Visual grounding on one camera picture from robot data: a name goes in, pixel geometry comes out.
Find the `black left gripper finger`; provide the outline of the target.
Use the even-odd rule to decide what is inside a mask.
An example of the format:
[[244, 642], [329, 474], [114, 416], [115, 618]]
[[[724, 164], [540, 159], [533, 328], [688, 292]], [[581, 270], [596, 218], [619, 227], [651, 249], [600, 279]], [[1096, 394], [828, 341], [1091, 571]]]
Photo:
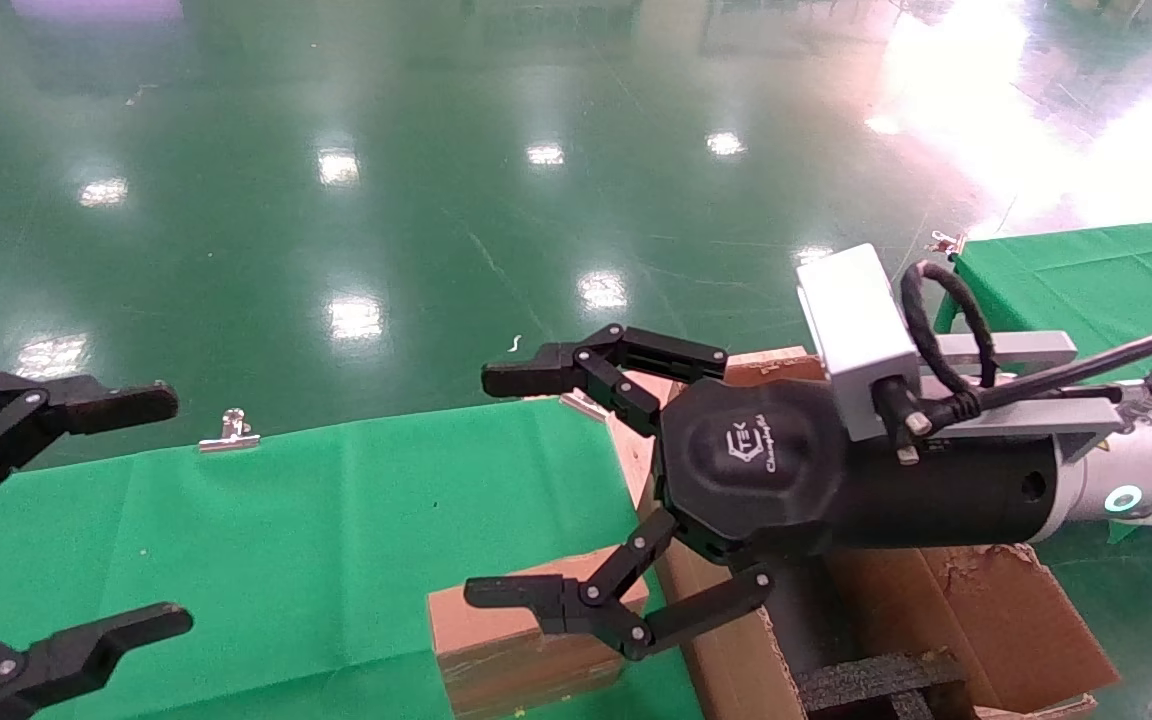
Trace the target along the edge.
[[0, 719], [31, 719], [101, 691], [127, 653], [191, 632], [194, 626], [191, 612], [179, 602], [154, 602], [71, 626], [23, 651], [0, 641]]
[[93, 435], [170, 420], [169, 384], [108, 388], [91, 376], [32, 381], [0, 372], [0, 484], [63, 435]]

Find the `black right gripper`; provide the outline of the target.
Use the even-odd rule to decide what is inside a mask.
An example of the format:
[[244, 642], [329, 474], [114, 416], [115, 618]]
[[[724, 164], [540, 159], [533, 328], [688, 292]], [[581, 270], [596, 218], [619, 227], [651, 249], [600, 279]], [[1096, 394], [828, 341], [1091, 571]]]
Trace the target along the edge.
[[[886, 439], [852, 441], [826, 384], [730, 386], [717, 381], [727, 361], [722, 348], [609, 324], [579, 342], [544, 343], [529, 361], [485, 364], [488, 396], [579, 389], [637, 434], [655, 435], [664, 509], [588, 579], [475, 577], [463, 585], [467, 605], [526, 609], [545, 635], [591, 635], [639, 661], [758, 611], [773, 588], [755, 564], [637, 614], [623, 597], [675, 538], [708, 561], [753, 561], [1026, 543], [1047, 524], [1059, 479], [1052, 439], [947, 439], [902, 465]], [[626, 372], [689, 387], [660, 410]]]

